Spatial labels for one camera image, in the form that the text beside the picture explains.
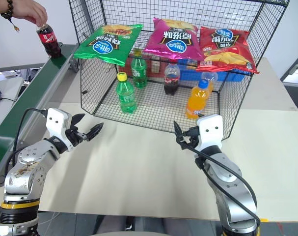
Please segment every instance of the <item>wire mesh basket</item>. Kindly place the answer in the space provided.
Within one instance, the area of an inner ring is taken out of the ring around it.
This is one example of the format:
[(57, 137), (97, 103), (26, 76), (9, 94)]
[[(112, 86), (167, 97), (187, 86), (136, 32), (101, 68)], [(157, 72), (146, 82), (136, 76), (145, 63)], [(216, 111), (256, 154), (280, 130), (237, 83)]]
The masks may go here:
[[(69, 0), (79, 43), (102, 25), (143, 24), (133, 49), (144, 49), (154, 30), (153, 17), (181, 20), (209, 28), (227, 28), (250, 32), (247, 42), (256, 66), (259, 64), (289, 0)], [(167, 63), (167, 59), (142, 58)], [(186, 102), (197, 81), (180, 81), (174, 96), (166, 95), (163, 78), (148, 78), (145, 89), (135, 89), (138, 108), (134, 114), (122, 113), (115, 91), (116, 65), (99, 59), (81, 60), (81, 107), (88, 113), (151, 129), (173, 132), (173, 121), (183, 130), (195, 126), (185, 117)], [(228, 72), (217, 81), (202, 114), (223, 116), (224, 138), (231, 134), (234, 122), (252, 78), (243, 74), (240, 81), (231, 81)]]

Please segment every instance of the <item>red chip bag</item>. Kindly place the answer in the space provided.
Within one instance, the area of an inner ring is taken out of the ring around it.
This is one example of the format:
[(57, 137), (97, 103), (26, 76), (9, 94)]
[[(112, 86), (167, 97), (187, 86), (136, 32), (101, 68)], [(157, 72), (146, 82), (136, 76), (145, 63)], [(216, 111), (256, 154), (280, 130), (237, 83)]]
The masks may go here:
[(153, 18), (154, 32), (144, 52), (169, 59), (201, 60), (198, 28), (184, 21)]
[(258, 73), (246, 42), (248, 35), (248, 31), (201, 27), (200, 48), (204, 60), (197, 71), (239, 69)]

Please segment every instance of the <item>bottle label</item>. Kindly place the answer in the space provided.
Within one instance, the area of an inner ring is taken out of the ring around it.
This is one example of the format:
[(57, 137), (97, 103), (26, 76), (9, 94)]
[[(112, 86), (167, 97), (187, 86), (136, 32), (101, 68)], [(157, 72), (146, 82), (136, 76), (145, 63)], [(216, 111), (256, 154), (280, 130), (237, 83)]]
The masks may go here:
[(57, 41), (54, 32), (47, 34), (39, 34), (39, 37), (42, 43), (53, 43)]
[(128, 95), (128, 96), (119, 96), (120, 101), (123, 103), (133, 102), (135, 100), (134, 93)]
[(132, 68), (133, 76), (135, 77), (143, 77), (146, 75), (146, 70), (135, 70)]
[(201, 114), (202, 110), (193, 110), (187, 105), (186, 112), (189, 115), (199, 115), (199, 114)]
[(178, 83), (179, 81), (179, 76), (164, 76), (164, 82), (165, 84), (171, 84), (172, 82), (173, 83)]

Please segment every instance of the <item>pink chip bag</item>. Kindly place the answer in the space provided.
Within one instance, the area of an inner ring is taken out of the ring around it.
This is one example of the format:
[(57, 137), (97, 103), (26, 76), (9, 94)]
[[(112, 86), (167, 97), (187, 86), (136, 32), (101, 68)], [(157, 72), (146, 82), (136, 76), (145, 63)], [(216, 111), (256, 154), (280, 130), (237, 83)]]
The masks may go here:
[(197, 27), (184, 22), (153, 18), (154, 32), (144, 49), (169, 59), (203, 60), (197, 40)]

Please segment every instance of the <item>yellow bottle cap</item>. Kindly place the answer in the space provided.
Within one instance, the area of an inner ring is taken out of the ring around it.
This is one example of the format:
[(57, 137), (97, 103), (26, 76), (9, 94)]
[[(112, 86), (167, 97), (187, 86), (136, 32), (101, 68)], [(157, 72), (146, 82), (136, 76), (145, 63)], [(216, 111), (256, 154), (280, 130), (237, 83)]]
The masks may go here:
[(141, 49), (139, 49), (139, 48), (134, 49), (134, 55), (135, 55), (135, 57), (140, 57), (141, 56)]
[(118, 81), (124, 82), (127, 80), (127, 74), (125, 72), (119, 72), (117, 74)]

